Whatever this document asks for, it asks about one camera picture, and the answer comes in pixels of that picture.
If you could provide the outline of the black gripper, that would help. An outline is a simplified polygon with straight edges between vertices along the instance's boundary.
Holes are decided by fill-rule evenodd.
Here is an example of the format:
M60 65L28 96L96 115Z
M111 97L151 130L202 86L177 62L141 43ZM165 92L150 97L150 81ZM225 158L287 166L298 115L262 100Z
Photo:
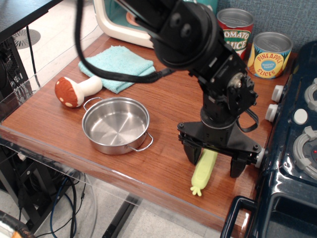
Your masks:
M183 144L188 160L196 165L204 149L216 151L232 157L230 176L237 178L244 171L247 164L256 164L262 147L249 138L245 132L257 128L258 117L253 117L255 124L249 128L241 128L239 121L223 127L219 123L210 121L181 122L178 124L179 140Z

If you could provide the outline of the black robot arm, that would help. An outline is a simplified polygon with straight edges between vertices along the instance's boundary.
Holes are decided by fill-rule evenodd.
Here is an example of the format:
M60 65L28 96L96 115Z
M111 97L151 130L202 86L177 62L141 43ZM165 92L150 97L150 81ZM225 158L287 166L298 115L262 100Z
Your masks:
M75 45L84 66L101 78L133 83L153 83L177 70L188 71L203 91L203 107L199 122L182 122L177 127L184 151L193 164L202 149L228 155L230 175L239 177L247 165L257 162L262 149L239 123L242 113L258 120L251 111L257 93L245 63L225 42L212 10L183 0L121 0L119 4L149 33L165 69L133 76L104 71L87 62L80 45L83 2L78 1Z

